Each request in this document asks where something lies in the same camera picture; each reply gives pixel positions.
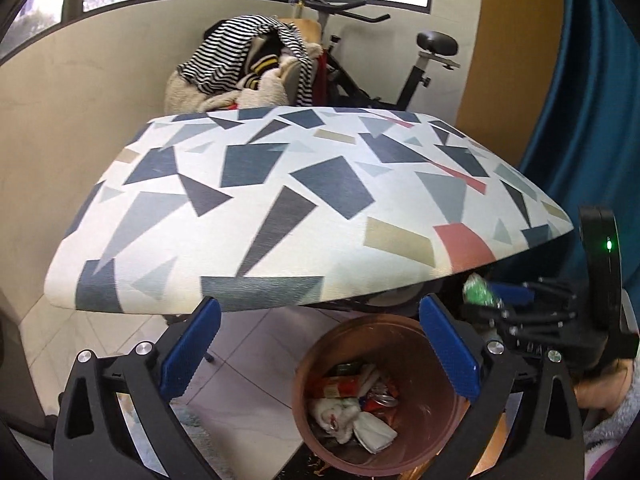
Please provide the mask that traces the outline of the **person right hand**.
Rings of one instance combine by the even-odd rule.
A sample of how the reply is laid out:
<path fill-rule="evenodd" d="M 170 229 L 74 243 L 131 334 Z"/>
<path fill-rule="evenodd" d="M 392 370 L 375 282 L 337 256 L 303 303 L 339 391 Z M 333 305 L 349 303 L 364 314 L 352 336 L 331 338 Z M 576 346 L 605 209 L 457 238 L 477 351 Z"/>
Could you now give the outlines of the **person right hand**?
<path fill-rule="evenodd" d="M 578 408 L 604 411 L 607 415 L 623 403 L 634 376 L 633 360 L 616 360 L 596 378 L 584 379 L 574 385 Z"/>

